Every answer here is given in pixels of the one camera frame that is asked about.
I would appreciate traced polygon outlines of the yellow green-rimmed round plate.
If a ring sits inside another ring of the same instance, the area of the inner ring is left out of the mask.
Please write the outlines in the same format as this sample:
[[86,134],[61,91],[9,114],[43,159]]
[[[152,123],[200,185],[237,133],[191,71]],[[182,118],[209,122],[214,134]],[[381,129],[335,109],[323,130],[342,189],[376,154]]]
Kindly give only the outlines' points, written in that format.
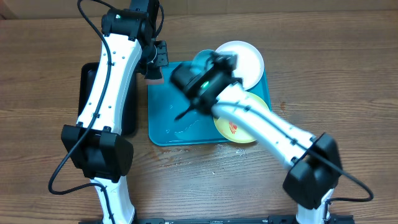
[[213,121],[218,132],[227,140],[243,144],[256,141],[254,137],[232,121],[223,118],[213,118]]

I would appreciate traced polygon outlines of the green and red sponge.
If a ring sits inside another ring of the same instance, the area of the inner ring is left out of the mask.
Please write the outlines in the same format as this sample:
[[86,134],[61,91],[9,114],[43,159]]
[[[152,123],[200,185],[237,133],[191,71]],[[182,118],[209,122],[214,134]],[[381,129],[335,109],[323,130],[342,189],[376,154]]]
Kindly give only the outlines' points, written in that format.
[[144,80],[148,85],[161,85],[164,83],[164,76],[161,68],[147,70]]

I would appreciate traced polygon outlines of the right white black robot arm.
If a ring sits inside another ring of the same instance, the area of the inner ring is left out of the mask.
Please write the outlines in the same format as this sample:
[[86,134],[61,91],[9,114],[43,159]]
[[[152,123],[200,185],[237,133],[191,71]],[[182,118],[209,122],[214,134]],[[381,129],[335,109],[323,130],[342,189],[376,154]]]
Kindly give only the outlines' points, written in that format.
[[244,86],[263,73],[261,55],[210,51],[199,62],[181,63],[170,81],[190,110],[236,124],[280,161],[287,169],[283,189],[298,205],[297,223],[327,223],[342,171],[337,143],[288,123],[250,97]]

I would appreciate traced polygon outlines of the light blue round plate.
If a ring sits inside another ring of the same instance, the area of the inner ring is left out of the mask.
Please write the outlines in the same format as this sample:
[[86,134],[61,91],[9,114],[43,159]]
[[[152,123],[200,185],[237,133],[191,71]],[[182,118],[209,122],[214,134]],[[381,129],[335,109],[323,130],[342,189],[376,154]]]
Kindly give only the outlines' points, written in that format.
[[213,50],[206,49],[197,53],[192,60],[190,71],[193,72],[194,75],[206,73],[211,67],[210,62],[213,52]]

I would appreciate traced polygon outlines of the white round plate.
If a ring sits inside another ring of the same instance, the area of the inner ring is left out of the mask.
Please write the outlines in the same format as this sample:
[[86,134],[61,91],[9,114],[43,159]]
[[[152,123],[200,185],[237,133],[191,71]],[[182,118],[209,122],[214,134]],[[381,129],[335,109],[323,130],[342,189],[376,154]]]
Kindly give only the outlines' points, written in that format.
[[234,40],[219,46],[215,52],[219,54],[232,53],[238,56],[233,76],[243,80],[244,90],[257,85],[264,73],[264,59],[255,46],[240,40]]

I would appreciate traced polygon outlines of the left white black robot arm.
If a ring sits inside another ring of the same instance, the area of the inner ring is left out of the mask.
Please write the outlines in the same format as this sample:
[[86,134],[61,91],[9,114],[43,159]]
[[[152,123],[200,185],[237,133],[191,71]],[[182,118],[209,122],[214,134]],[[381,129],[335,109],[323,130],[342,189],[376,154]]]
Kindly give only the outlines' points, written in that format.
[[74,126],[62,129],[62,142],[76,168],[83,171],[98,194],[101,223],[133,223],[135,208],[129,198],[127,173],[134,149],[123,138],[134,96],[131,83],[137,73],[151,84],[163,81],[167,47],[156,38],[162,24],[160,4],[110,9],[101,22],[102,56],[90,94]]

